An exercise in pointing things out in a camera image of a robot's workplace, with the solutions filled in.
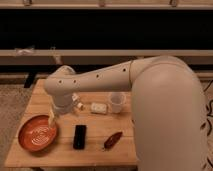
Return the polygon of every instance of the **floor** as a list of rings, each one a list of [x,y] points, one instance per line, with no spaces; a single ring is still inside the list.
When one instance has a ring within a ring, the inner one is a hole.
[[[21,119],[21,116],[25,110],[25,107],[30,99],[34,85],[29,89],[23,88],[23,83],[26,74],[17,75],[0,75],[0,171],[32,171],[29,168],[12,169],[4,168],[3,163],[6,158],[7,152],[10,147],[11,140],[16,132],[17,125]],[[213,99],[213,85],[206,92],[207,101]],[[208,139],[208,156],[213,159],[213,133]],[[45,171],[131,171],[132,168],[46,168]],[[208,171],[213,171],[209,165],[207,165]]]

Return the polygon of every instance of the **wooden table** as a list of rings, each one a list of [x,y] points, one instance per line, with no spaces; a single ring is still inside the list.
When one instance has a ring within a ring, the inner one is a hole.
[[[20,127],[36,115],[48,114],[51,97],[43,89],[44,80],[38,80]],[[91,167],[91,166],[136,166],[137,158],[131,121],[130,93],[120,114],[91,114],[91,102],[107,103],[107,92],[77,93],[85,109],[61,115],[57,119],[59,135],[54,143],[42,152],[35,154],[23,150],[18,143],[18,132],[13,139],[5,161],[5,167]],[[85,150],[72,147],[74,128],[77,124],[87,125]],[[103,151],[104,141],[113,133],[123,131],[123,137],[109,151]]]

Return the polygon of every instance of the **cabinet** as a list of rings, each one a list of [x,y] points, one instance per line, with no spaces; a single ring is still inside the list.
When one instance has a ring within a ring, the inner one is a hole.
[[[0,0],[0,8],[213,8],[213,0]]]

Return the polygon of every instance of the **black panel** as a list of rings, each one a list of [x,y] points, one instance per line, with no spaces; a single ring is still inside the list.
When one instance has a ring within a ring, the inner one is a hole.
[[[213,11],[0,10],[0,49],[213,49]]]

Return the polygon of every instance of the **table leg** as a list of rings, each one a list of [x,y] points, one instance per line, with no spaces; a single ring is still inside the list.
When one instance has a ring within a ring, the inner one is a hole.
[[[33,170],[33,171],[44,171],[42,168],[40,168],[40,167],[31,167],[31,169]]]

